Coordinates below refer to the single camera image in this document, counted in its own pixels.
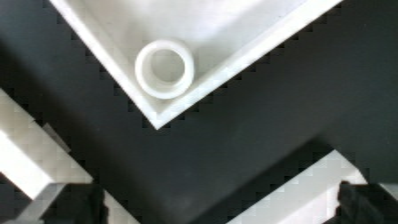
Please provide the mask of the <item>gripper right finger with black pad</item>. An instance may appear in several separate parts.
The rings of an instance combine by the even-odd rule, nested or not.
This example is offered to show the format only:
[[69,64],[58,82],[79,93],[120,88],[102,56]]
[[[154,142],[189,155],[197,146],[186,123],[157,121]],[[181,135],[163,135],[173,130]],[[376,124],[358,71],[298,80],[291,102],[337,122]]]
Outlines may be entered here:
[[321,224],[398,224],[398,183],[339,184],[337,208]]

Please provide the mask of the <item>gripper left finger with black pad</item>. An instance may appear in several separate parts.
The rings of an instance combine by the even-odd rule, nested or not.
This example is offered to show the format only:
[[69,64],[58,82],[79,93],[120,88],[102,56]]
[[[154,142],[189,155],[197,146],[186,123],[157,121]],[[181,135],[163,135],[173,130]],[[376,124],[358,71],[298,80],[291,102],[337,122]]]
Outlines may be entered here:
[[99,185],[49,184],[17,220],[24,224],[108,224],[104,191]]

